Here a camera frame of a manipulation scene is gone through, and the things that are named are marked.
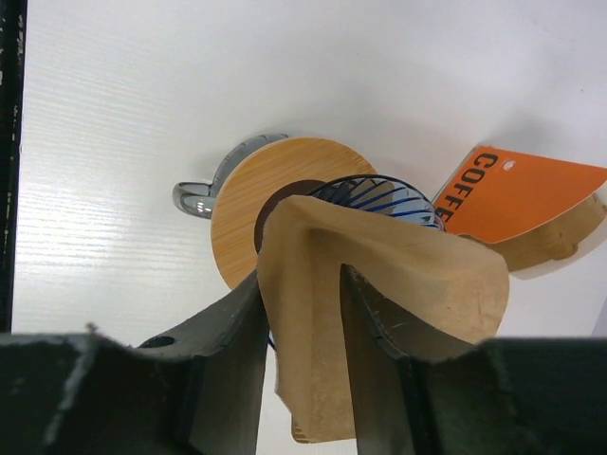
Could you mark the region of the glass coffee server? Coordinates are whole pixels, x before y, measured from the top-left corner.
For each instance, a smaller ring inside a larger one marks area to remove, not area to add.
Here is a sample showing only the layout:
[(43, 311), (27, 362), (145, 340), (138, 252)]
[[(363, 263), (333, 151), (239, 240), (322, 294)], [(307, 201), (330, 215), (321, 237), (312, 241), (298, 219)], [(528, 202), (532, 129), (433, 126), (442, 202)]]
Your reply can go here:
[(210, 183), (179, 182), (172, 196), (182, 212), (211, 220), (218, 194), (232, 172), (249, 156), (267, 145), (288, 139), (286, 134), (262, 134), (250, 137), (234, 147), (220, 162)]

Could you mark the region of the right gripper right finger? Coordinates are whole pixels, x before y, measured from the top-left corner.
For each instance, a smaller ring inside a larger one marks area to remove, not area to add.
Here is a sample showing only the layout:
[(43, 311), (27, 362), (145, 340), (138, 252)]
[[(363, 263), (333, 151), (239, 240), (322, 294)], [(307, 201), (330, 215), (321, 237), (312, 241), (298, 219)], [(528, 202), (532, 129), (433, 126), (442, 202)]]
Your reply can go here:
[(340, 269), (360, 454), (602, 454), (606, 342), (492, 338), (470, 345)]

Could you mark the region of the orange coffee filter holder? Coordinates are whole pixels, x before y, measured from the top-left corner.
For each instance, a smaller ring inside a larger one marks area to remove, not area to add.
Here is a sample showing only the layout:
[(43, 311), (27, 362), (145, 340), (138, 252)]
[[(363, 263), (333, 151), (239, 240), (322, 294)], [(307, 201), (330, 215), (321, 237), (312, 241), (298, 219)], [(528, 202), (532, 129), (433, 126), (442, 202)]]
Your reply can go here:
[(603, 167), (479, 145), (433, 204), (447, 232), (496, 244), (554, 220), (605, 183)]

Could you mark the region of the wooden ring dripper stand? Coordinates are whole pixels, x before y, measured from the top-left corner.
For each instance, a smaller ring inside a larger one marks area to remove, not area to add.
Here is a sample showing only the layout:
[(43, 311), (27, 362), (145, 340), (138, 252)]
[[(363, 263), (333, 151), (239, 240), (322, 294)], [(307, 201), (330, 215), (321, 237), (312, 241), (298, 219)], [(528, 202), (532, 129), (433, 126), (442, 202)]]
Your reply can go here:
[(212, 211), (212, 254), (225, 284), (235, 288), (255, 268), (263, 225), (280, 200), (375, 171), (359, 152), (319, 137), (280, 139), (244, 158), (223, 183)]

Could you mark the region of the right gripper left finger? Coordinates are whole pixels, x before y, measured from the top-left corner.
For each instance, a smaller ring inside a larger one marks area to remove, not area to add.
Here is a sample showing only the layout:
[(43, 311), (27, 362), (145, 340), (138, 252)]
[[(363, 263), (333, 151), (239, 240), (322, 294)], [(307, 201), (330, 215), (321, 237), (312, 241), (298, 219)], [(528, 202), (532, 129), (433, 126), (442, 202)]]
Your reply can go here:
[(5, 454), (252, 454), (268, 323), (255, 275), (138, 347), (1, 338)]

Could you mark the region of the single brown paper filter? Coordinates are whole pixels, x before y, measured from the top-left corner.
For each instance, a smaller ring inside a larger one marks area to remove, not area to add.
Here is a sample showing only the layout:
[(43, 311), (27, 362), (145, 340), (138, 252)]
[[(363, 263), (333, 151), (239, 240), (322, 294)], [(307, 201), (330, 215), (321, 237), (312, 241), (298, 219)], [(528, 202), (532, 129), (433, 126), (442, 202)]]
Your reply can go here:
[(257, 276), (277, 355), (276, 392), (310, 443), (355, 435), (340, 315), (352, 265), (413, 324), (415, 356), (444, 359), (497, 334), (505, 259), (432, 227), (293, 195), (268, 216)]

